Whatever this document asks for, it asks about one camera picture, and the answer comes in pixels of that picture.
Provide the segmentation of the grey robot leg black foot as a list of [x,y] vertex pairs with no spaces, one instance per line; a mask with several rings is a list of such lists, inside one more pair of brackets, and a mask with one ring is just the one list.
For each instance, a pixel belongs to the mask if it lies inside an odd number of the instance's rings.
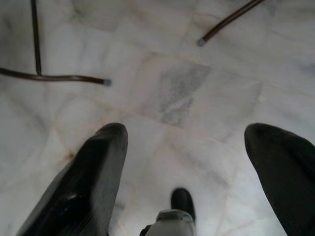
[[176,188],[171,195],[171,209],[159,212],[155,223],[143,228],[139,236],[196,236],[195,220],[190,192]]

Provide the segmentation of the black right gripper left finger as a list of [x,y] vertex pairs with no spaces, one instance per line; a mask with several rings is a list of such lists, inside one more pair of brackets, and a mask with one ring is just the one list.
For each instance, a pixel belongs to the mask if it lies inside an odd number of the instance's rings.
[[100,128],[56,175],[16,236],[109,236],[127,146],[123,124]]

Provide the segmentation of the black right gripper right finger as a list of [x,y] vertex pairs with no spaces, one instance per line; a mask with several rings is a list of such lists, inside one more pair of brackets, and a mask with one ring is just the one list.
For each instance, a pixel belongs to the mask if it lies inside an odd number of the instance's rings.
[[265,196],[287,236],[315,236],[315,145],[264,123],[248,125],[244,141]]

